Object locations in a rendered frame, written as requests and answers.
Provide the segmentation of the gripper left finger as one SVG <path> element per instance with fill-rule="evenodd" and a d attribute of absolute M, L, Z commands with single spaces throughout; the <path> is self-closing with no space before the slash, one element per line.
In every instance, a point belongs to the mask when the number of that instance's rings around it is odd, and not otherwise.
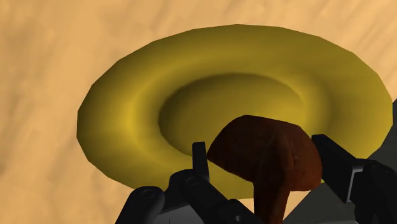
<path fill-rule="evenodd" d="M 263 224 L 210 184 L 204 142 L 192 144 L 192 164 L 172 174 L 165 191 L 157 186 L 132 191 L 115 224 Z"/>

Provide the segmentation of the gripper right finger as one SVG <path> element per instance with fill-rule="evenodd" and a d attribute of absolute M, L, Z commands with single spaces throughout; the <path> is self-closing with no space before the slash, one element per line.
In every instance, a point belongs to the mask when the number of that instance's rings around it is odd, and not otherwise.
<path fill-rule="evenodd" d="M 322 180 L 344 203 L 355 205 L 359 224 L 397 224 L 397 172 L 356 158 L 324 134 L 311 137 L 322 163 Z"/>

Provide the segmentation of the brown mushroom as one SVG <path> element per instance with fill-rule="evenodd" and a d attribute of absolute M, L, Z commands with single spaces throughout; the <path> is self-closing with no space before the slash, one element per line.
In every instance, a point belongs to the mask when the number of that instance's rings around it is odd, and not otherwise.
<path fill-rule="evenodd" d="M 290 192 L 321 183 L 322 165 L 305 131 L 292 123 L 243 115 L 211 143 L 207 158 L 254 186 L 254 213 L 264 224 L 282 224 Z"/>

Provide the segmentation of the yellow plate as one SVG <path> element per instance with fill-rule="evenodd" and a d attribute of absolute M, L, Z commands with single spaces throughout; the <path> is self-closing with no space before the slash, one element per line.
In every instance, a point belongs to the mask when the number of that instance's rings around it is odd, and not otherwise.
<path fill-rule="evenodd" d="M 262 118 L 325 134 L 367 158 L 393 123 L 392 97 L 357 55 L 282 27 L 222 25 L 151 42 L 95 81 L 78 110 L 77 139 L 89 162 L 131 188 L 167 188 L 192 166 L 192 144 L 211 144 L 236 118 L 232 137 L 261 144 Z"/>

